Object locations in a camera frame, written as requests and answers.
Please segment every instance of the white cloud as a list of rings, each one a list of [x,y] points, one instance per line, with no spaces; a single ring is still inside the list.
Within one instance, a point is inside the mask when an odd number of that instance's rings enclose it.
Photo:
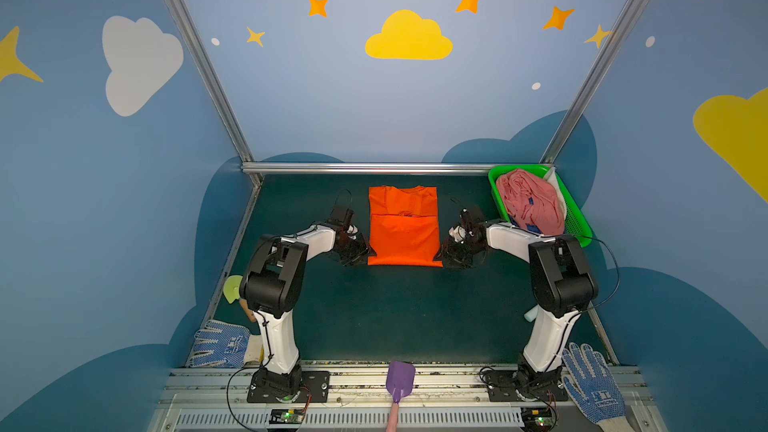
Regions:
[[[107,19],[101,34],[104,57],[112,73],[107,100],[118,115],[132,116],[174,76],[184,62],[181,42],[147,18]]]

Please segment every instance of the robotic arm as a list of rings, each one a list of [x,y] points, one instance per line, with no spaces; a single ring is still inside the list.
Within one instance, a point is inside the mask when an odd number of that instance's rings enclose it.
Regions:
[[[265,361],[254,374],[251,388],[264,391],[265,401],[291,402],[302,387],[299,349],[293,339],[293,307],[301,293],[306,261],[335,252],[347,265],[368,253],[352,216],[350,208],[334,206],[325,222],[293,235],[262,235],[256,246],[240,284],[240,296],[255,314],[264,338]]]
[[[530,264],[538,303],[531,339],[520,354],[514,386],[524,400],[536,399],[560,379],[563,348],[575,322],[598,296],[584,252],[576,237],[542,237],[509,222],[486,222],[478,207],[461,212],[442,247],[443,260],[471,267],[472,257],[496,248]]]

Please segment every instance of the purple spatula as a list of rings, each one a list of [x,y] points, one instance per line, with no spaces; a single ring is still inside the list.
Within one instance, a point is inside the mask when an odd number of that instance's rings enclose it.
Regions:
[[[407,364],[399,360],[389,362],[389,370],[386,373],[386,389],[392,395],[392,409],[389,411],[389,422],[386,432],[397,430],[397,415],[400,408],[400,399],[408,397],[413,392],[413,379],[416,376],[416,368],[413,364]]]

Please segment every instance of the yellow cloud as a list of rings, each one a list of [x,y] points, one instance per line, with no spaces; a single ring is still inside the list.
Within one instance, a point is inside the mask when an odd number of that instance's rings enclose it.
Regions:
[[[440,33],[434,20],[422,19],[412,10],[390,15],[380,34],[366,42],[366,53],[374,59],[445,59],[453,43]]]
[[[699,136],[768,201],[768,89],[751,99],[717,96],[696,109]]]

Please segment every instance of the purple spatula head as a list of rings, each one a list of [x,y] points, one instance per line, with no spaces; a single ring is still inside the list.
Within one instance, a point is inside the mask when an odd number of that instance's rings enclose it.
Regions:
[[[413,392],[413,379],[416,376],[416,368],[413,364],[407,364],[399,360],[389,362],[389,371],[386,373],[386,389],[392,394],[392,401],[400,403],[400,399],[408,397]]]

